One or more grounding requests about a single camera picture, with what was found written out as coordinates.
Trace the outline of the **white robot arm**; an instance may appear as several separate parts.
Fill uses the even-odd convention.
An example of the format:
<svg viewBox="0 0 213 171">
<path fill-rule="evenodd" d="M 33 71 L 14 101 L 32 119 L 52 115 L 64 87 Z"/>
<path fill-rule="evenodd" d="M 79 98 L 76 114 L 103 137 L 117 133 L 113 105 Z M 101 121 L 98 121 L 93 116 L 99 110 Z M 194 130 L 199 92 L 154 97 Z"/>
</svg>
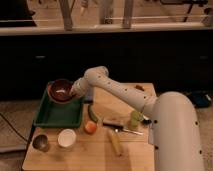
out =
<svg viewBox="0 0 213 171">
<path fill-rule="evenodd" d="M 153 96 L 110 79 L 105 66 L 87 69 L 70 93 L 82 97 L 90 87 L 109 92 L 152 121 L 155 171 L 205 171 L 196 110 L 184 94 Z"/>
</svg>

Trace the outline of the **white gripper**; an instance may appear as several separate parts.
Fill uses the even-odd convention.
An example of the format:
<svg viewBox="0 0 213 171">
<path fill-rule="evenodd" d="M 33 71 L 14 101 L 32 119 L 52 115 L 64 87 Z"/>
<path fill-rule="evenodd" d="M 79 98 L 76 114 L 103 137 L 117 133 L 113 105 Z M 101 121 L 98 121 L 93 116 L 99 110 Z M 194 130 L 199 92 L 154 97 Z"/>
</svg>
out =
<svg viewBox="0 0 213 171">
<path fill-rule="evenodd" d="M 88 81 L 85 78 L 79 78 L 74 82 L 70 90 L 70 94 L 75 98 L 84 96 L 90 88 Z"/>
</svg>

